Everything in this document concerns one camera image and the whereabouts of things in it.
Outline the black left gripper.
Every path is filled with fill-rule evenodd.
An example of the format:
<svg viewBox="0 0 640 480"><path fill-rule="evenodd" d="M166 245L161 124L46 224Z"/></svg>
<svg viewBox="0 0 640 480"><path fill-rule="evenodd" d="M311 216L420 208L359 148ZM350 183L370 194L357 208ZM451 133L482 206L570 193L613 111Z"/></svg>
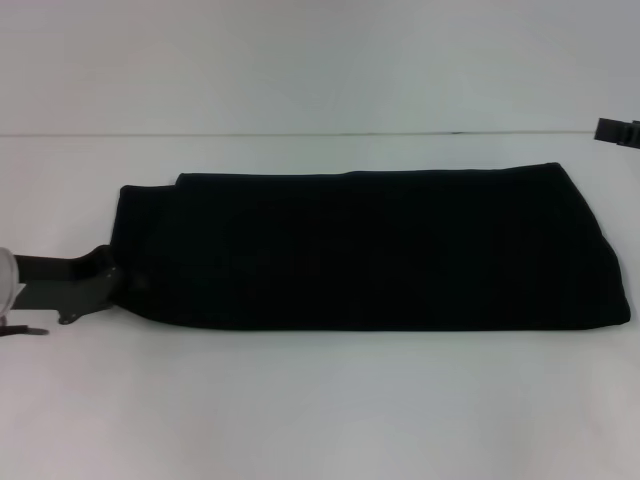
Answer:
<svg viewBox="0 0 640 480"><path fill-rule="evenodd" d="M16 260L24 288L15 310L55 311L58 322L69 325L113 306L118 266L108 245L72 259L19 255Z"/></svg>

